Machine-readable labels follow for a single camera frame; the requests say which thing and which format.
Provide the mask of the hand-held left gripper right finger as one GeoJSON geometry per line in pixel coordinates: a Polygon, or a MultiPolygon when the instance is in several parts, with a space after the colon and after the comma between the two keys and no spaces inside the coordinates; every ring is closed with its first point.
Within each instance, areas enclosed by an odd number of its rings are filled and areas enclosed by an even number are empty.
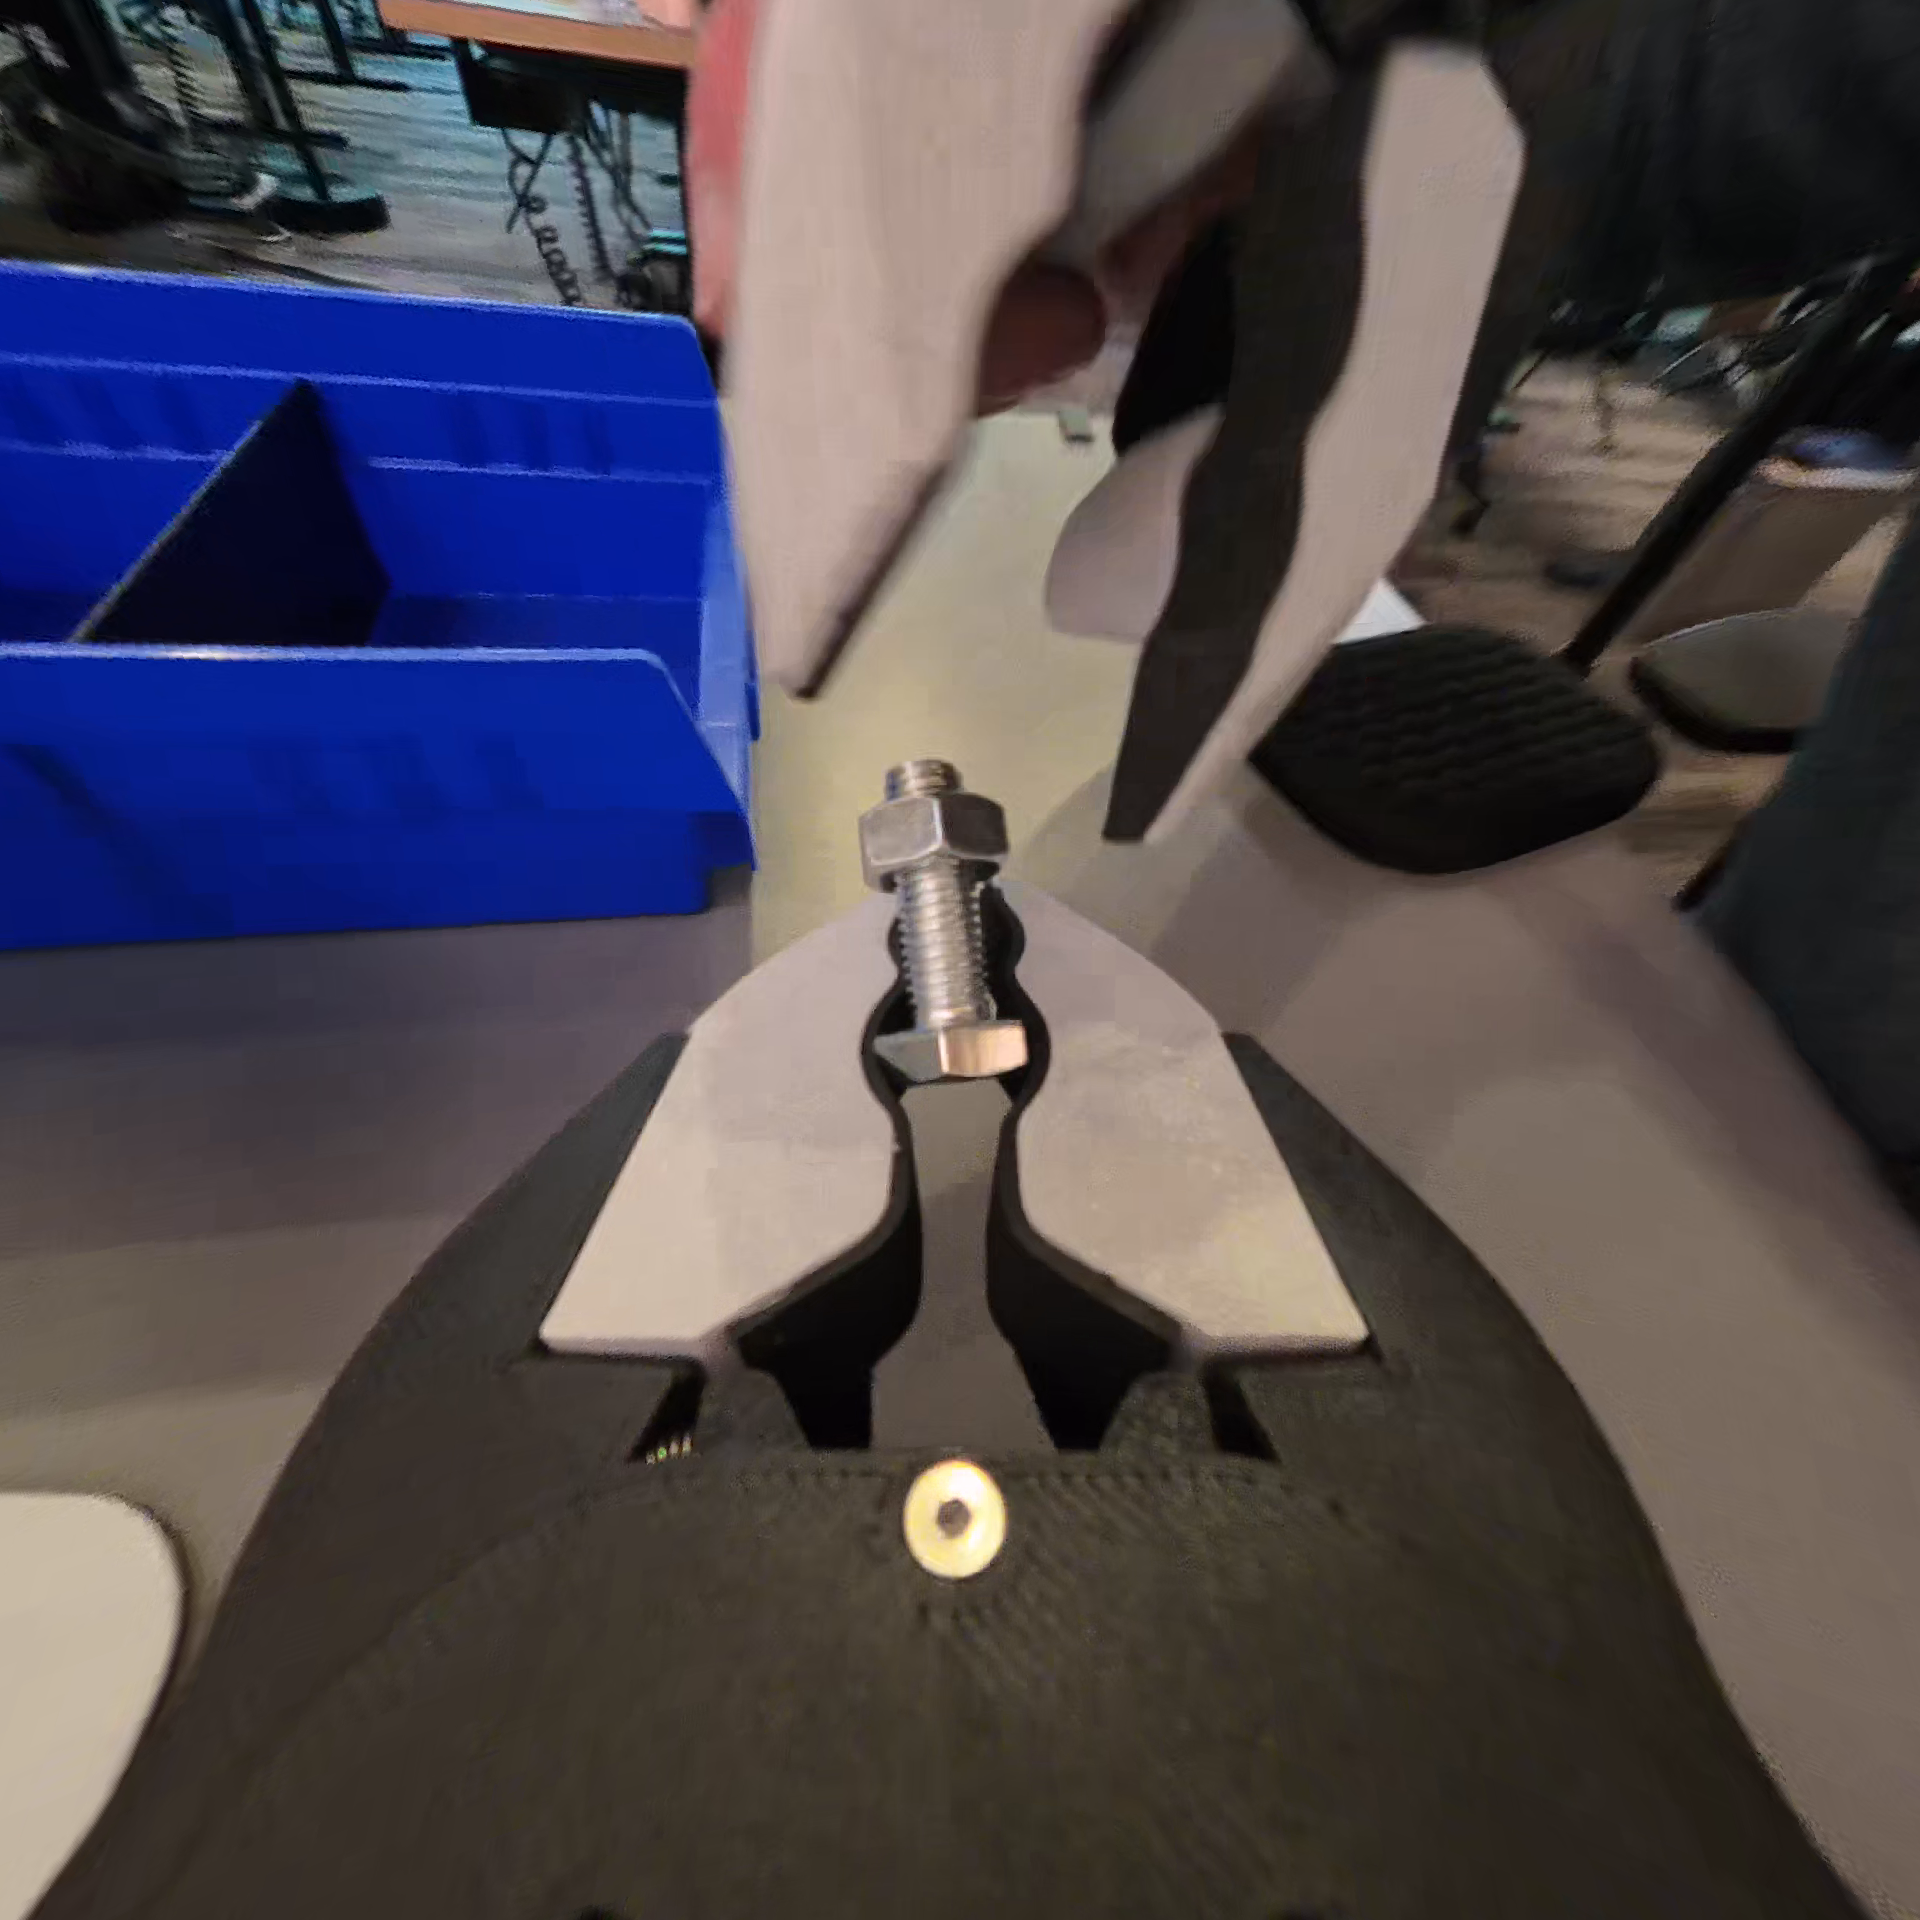
{"type": "Polygon", "coordinates": [[[1097,1450],[1150,1375],[1361,1354],[1369,1329],[1213,1013],[1058,899],[1002,897],[1029,1067],[987,1306],[1048,1441],[1097,1450]]]}

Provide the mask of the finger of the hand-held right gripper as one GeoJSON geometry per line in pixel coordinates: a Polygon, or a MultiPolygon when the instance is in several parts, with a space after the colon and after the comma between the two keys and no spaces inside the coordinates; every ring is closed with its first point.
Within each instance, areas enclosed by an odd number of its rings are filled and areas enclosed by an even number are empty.
{"type": "Polygon", "coordinates": [[[1118,453],[1048,565],[1058,633],[1136,647],[1103,825],[1160,843],[1349,636],[1434,493],[1525,173],[1486,60],[1394,43],[1265,140],[1222,401],[1118,453]]]}
{"type": "Polygon", "coordinates": [[[1091,277],[1328,60],[1302,4],[719,4],[717,319],[759,670],[816,699],[1026,268],[1091,277]]]}

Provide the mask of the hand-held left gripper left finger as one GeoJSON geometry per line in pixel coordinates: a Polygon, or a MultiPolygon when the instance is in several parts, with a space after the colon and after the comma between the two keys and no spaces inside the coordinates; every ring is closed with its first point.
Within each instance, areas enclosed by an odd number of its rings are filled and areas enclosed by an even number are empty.
{"type": "Polygon", "coordinates": [[[550,1306],[550,1354],[768,1375],[816,1450],[873,1443],[880,1363],[922,1308],[922,1199],[873,1028],[899,997],[867,901],[689,1028],[550,1306]]]}

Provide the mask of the silver hex bolt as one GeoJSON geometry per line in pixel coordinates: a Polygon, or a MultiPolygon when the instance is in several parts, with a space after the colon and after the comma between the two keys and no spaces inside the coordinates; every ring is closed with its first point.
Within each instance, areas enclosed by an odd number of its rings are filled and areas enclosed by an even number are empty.
{"type": "MultiPolygon", "coordinates": [[[[979,796],[947,759],[909,759],[887,771],[880,799],[954,791],[979,796]]],[[[894,901],[911,1027],[875,1037],[875,1051],[911,1085],[990,1081],[1029,1065],[1025,1023],[999,1013],[993,990],[984,901],[1002,865],[937,860],[879,892],[894,901]]]]}

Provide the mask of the silver hex nut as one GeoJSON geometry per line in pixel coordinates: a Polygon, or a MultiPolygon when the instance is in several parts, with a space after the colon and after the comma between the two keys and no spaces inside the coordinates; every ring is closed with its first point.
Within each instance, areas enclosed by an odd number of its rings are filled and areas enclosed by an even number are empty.
{"type": "Polygon", "coordinates": [[[858,843],[875,892],[937,860],[994,870],[1011,851],[1002,807],[967,791],[882,799],[861,815],[858,843]]]}

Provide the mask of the blue plastic bin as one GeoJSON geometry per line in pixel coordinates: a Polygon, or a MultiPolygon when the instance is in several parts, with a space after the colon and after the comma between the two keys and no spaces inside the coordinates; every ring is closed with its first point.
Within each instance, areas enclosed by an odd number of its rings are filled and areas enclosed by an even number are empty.
{"type": "Polygon", "coordinates": [[[7,262],[5,949],[703,914],[729,508],[682,317],[7,262]]]}

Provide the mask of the person's right hand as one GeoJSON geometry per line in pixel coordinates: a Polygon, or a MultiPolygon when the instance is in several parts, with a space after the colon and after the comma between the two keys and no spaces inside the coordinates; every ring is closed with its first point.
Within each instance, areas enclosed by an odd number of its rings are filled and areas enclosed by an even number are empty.
{"type": "MultiPolygon", "coordinates": [[[[752,121],[757,3],[705,6],[689,76],[683,202],[694,262],[694,324],[722,372],[736,282],[736,229],[752,121]]],[[[999,292],[984,331],[976,411],[1009,409],[1089,369],[1113,323],[1142,323],[1195,235],[1254,187],[1263,121],[1250,118],[1213,165],[1136,227],[1117,235],[1091,271],[1026,260],[999,292]]]]}

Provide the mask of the black wrist rest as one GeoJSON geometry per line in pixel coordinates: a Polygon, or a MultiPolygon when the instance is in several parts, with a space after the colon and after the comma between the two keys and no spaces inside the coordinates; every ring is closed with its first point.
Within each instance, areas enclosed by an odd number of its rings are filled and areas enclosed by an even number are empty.
{"type": "Polygon", "coordinates": [[[1480,874],[1619,823],[1657,783],[1646,724],[1558,658],[1483,629],[1339,643],[1250,769],[1343,853],[1480,874]]]}

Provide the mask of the grey waste bin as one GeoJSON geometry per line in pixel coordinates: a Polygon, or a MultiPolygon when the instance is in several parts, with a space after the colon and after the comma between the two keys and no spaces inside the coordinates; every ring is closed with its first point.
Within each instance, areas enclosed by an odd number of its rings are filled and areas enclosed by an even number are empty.
{"type": "Polygon", "coordinates": [[[1729,495],[1619,645],[1642,647],[1720,617],[1799,606],[1883,518],[1910,508],[1917,469],[1816,469],[1769,457],[1729,495]]]}

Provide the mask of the wooden desk with boxes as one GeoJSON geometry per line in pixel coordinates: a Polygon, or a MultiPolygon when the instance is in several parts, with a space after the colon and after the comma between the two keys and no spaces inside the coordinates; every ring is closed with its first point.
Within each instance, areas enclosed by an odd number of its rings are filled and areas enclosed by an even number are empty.
{"type": "Polygon", "coordinates": [[[694,3],[376,3],[384,27],[502,51],[686,73],[697,62],[694,3]]]}

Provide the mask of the grey office chair seat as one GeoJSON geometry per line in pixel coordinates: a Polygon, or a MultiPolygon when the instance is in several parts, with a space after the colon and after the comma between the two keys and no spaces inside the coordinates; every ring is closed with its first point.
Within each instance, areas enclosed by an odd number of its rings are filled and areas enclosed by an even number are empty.
{"type": "Polygon", "coordinates": [[[1824,609],[1729,615],[1653,641],[1626,676],[1693,747],[1786,757],[1819,717],[1855,631],[1855,615],[1824,609]]]}

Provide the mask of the white metal stand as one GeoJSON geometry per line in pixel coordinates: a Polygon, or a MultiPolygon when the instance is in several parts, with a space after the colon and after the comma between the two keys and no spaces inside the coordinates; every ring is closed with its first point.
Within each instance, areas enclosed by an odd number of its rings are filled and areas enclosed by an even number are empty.
{"type": "Polygon", "coordinates": [[[3,1495],[3,1916],[25,1917],[113,1801],[170,1673],[186,1575],[107,1495],[3,1495]]]}

